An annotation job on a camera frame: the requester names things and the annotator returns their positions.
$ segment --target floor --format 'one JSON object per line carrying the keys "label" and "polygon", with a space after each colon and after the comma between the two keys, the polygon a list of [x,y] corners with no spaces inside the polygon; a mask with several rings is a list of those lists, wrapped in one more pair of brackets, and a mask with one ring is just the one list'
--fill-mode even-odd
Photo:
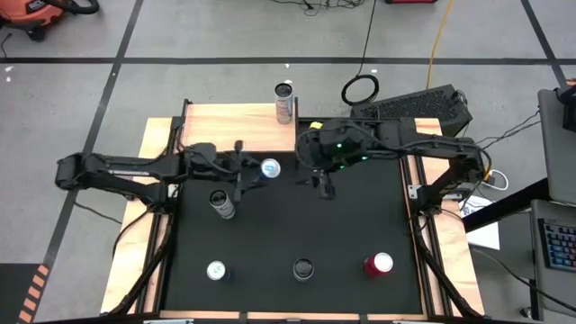
{"label": "floor", "polygon": [[[363,71],[380,79],[379,98],[423,89],[447,1],[376,1]],[[266,103],[287,79],[302,115],[348,115],[340,90],[359,68],[373,0],[313,17],[267,0],[100,3],[99,14],[67,17],[42,43],[14,31],[4,45],[9,59],[0,59],[0,151],[9,154],[0,174],[11,187],[0,197],[0,263],[52,267],[36,321],[98,314],[119,231],[63,208],[67,195],[53,184],[59,158],[83,149],[135,156],[146,119],[179,114],[184,98]],[[431,85],[466,93],[474,117],[466,136],[498,136],[536,111],[539,89],[576,77],[574,11],[572,0],[454,1]],[[7,33],[0,30],[0,40]],[[350,89],[351,99],[368,95],[364,86]],[[490,147],[495,168],[510,180],[505,193],[484,190],[490,198],[545,176],[538,127]],[[125,206],[120,196],[96,191],[78,201],[117,218]],[[502,272],[479,269],[478,278],[489,315],[524,320],[518,309],[528,305],[526,287]]]}

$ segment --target orange vacuum cleaner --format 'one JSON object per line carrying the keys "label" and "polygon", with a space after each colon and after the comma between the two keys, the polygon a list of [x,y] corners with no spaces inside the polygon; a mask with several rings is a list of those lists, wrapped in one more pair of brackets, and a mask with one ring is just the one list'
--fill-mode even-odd
{"label": "orange vacuum cleaner", "polygon": [[33,41],[43,41],[47,28],[59,22],[64,13],[95,14],[98,0],[80,6],[74,0],[0,0],[0,28],[25,31]]}

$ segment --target black can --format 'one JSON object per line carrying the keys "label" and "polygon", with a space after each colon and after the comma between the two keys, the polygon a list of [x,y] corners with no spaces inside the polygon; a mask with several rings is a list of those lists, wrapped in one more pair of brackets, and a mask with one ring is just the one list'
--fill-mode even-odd
{"label": "black can", "polygon": [[314,275],[314,265],[312,262],[307,258],[299,258],[294,262],[294,266],[292,267],[292,272],[294,274],[294,278],[303,283]]}

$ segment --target can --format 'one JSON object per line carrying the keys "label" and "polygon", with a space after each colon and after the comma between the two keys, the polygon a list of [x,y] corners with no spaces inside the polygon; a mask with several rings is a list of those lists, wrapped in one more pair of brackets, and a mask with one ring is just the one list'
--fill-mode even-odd
{"label": "can", "polygon": [[314,265],[309,259],[299,258],[292,266],[292,273],[298,282],[306,282],[314,275]]}
{"label": "can", "polygon": [[206,268],[208,278],[213,281],[227,283],[232,278],[232,272],[221,261],[212,261]]}
{"label": "can", "polygon": [[393,265],[392,257],[387,253],[380,252],[364,261],[364,273],[371,278],[385,275],[392,270]]}
{"label": "can", "polygon": [[292,86],[281,83],[274,89],[276,94],[276,119],[281,124],[287,124],[292,120],[293,90]]}
{"label": "can", "polygon": [[229,220],[236,214],[232,200],[223,190],[215,190],[210,194],[210,206],[224,219]]}
{"label": "can", "polygon": [[260,164],[259,183],[266,183],[270,179],[277,178],[280,175],[280,163],[273,158],[267,158]]}

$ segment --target silver can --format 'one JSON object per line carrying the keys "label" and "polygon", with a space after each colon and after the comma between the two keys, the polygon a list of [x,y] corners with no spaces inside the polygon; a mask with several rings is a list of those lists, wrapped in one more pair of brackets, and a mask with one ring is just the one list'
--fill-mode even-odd
{"label": "silver can", "polygon": [[232,200],[223,190],[215,190],[210,194],[210,206],[212,206],[224,220],[229,220],[236,214]]}
{"label": "silver can", "polygon": [[212,261],[206,268],[206,274],[210,280],[227,283],[231,279],[232,272],[221,261]]}
{"label": "silver can", "polygon": [[276,119],[281,124],[290,123],[294,101],[292,86],[281,83],[276,86],[274,92],[276,94]]}
{"label": "silver can", "polygon": [[314,265],[309,259],[300,258],[294,262],[292,273],[296,281],[301,283],[306,282],[314,275]]}

